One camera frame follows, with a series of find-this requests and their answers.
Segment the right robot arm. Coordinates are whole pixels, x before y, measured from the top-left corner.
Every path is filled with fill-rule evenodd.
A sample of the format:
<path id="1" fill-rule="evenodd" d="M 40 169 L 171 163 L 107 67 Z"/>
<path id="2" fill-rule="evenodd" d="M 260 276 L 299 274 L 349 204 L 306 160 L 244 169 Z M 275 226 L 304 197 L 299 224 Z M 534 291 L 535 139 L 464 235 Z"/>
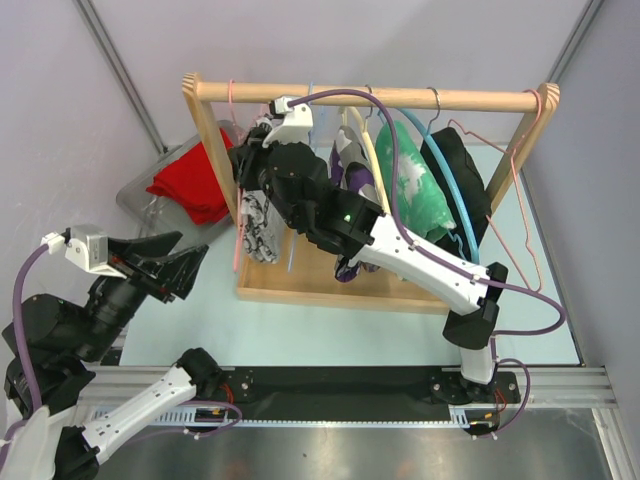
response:
<path id="1" fill-rule="evenodd" d="M 473 264 L 420 238 L 375 202 L 332 184 L 323 159 L 302 142 L 263 144 L 266 132 L 228 154 L 243 190 L 265 194 L 284 224 L 318 249 L 366 262 L 414 283 L 449 308 L 444 338 L 461 354 L 461 388 L 473 401 L 497 389 L 490 350 L 506 266 Z"/>

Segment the red trousers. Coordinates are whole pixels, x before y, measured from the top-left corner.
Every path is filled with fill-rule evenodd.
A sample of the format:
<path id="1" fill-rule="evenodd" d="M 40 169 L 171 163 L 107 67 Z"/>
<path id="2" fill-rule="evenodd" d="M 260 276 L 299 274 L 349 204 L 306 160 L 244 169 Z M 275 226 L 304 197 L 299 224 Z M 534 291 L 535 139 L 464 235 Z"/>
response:
<path id="1" fill-rule="evenodd" d="M 202 142 L 155 174 L 146 191 L 177 203 L 197 226 L 217 224 L 231 216 Z"/>

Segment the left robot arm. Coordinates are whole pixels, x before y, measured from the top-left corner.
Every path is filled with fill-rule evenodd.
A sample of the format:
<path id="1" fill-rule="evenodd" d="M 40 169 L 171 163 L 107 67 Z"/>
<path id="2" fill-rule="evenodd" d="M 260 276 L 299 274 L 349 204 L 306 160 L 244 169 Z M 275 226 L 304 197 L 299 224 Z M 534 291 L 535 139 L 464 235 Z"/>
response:
<path id="1" fill-rule="evenodd" d="M 2 336 L 11 351 L 4 391 L 18 421 L 1 444 L 5 479 L 92 479 L 118 449 L 167 411 L 191 401 L 231 398 L 216 361 L 191 348 L 151 386 L 104 417 L 73 425 L 81 392 L 148 298 L 163 303 L 191 292 L 205 246 L 178 249 L 177 231 L 114 239 L 92 225 L 45 236 L 39 254 L 63 253 L 94 276 L 87 302 L 51 294 L 25 297 L 25 274 L 13 289 L 12 322 Z"/>

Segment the light blue wire hanger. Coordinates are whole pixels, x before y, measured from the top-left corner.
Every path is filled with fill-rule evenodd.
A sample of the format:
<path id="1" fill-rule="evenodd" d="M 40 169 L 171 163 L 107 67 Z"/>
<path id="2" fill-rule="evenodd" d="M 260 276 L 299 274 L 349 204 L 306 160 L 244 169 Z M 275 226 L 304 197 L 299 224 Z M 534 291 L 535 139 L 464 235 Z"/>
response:
<path id="1" fill-rule="evenodd" d="M 325 133 L 325 123 L 326 123 L 326 107 L 325 106 L 314 106 L 311 101 L 308 102 L 308 105 L 313 113 L 314 124 L 308 134 L 308 144 L 311 147 L 314 154 L 322 154 L 326 149 L 324 145 L 324 141 L 321 136 Z M 297 231 L 293 230 L 292 238 L 289 249 L 289 256 L 287 261 L 287 273 L 290 274 L 293 271 L 293 267 L 295 264 L 296 258 L 296 249 L 298 243 L 299 234 Z"/>

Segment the black white print trousers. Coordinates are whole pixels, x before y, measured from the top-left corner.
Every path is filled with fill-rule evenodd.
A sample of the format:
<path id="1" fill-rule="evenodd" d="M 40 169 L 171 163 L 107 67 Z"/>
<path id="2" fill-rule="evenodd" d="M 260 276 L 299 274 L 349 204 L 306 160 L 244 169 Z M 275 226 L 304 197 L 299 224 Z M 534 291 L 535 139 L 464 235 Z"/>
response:
<path id="1" fill-rule="evenodd" d="M 239 185 L 245 253 L 258 263 L 276 264 L 281 258 L 284 223 L 262 190 L 250 190 L 244 179 Z"/>

